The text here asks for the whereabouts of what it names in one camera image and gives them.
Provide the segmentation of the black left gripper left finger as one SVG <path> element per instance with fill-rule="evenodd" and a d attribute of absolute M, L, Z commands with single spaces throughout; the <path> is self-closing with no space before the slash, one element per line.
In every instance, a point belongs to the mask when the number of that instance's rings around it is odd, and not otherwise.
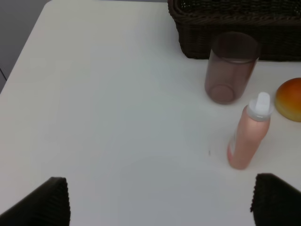
<path fill-rule="evenodd" d="M 51 177 L 0 215 L 2 226 L 69 226 L 71 208 L 66 178 Z"/>

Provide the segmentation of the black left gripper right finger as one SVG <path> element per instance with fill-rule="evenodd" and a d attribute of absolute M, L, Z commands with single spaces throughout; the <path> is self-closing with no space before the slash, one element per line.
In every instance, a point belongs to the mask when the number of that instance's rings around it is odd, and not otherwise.
<path fill-rule="evenodd" d="M 301 192 L 272 173 L 257 174 L 250 211 L 257 226 L 299 226 Z"/>

